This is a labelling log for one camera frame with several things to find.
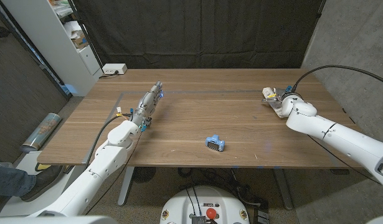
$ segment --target jeans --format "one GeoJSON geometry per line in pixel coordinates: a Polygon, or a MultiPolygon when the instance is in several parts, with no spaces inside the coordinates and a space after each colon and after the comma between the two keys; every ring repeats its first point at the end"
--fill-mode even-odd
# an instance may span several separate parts
{"type": "Polygon", "coordinates": [[[0,196],[20,197],[35,186],[36,176],[15,168],[0,166],[0,196]]]}

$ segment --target table surface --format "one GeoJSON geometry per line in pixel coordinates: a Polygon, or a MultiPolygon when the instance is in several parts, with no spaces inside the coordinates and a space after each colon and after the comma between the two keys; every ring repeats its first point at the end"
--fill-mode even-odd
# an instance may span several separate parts
{"type": "MultiPolygon", "coordinates": [[[[136,108],[156,83],[164,97],[141,135],[129,166],[317,168],[346,167],[307,135],[297,133],[268,104],[261,103],[265,87],[286,88],[306,72],[302,69],[157,69],[128,70],[125,75],[99,80],[38,157],[42,164],[79,165],[107,118],[120,106],[136,108]],[[218,134],[224,152],[205,146],[218,134]]],[[[349,116],[314,77],[307,76],[298,93],[318,114],[359,131],[349,116]]],[[[97,147],[114,120],[103,132],[97,147]]],[[[357,163],[328,147],[353,167],[357,163]]]]}

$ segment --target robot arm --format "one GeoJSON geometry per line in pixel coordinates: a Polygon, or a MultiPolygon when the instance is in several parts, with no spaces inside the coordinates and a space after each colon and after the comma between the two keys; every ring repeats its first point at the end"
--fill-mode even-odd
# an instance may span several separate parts
{"type": "Polygon", "coordinates": [[[297,93],[282,98],[282,114],[292,130],[333,146],[365,167],[383,185],[383,142],[317,115],[317,109],[297,93]]]}
{"type": "Polygon", "coordinates": [[[158,81],[140,100],[131,119],[108,133],[108,139],[96,150],[95,158],[87,169],[55,202],[29,217],[82,214],[104,180],[121,167],[128,160],[128,154],[135,149],[143,128],[150,124],[150,116],[163,97],[161,88],[162,83],[158,81]]]}

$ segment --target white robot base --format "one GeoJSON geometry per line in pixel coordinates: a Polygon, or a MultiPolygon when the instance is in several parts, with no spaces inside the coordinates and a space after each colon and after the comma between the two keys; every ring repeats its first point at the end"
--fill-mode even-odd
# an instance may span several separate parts
{"type": "Polygon", "coordinates": [[[208,217],[212,216],[212,213],[208,215],[207,211],[210,208],[215,210],[214,221],[218,224],[249,223],[245,206],[232,194],[218,187],[206,185],[195,186],[194,189],[182,190],[166,202],[162,209],[160,224],[194,223],[192,222],[194,211],[195,216],[205,216],[206,220],[209,220],[208,217]]]}

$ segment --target black backdrop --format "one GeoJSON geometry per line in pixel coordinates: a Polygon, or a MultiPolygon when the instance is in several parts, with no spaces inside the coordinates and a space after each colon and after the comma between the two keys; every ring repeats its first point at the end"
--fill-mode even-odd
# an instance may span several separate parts
{"type": "Polygon", "coordinates": [[[96,52],[128,68],[299,68],[322,0],[74,0],[96,52]]]}

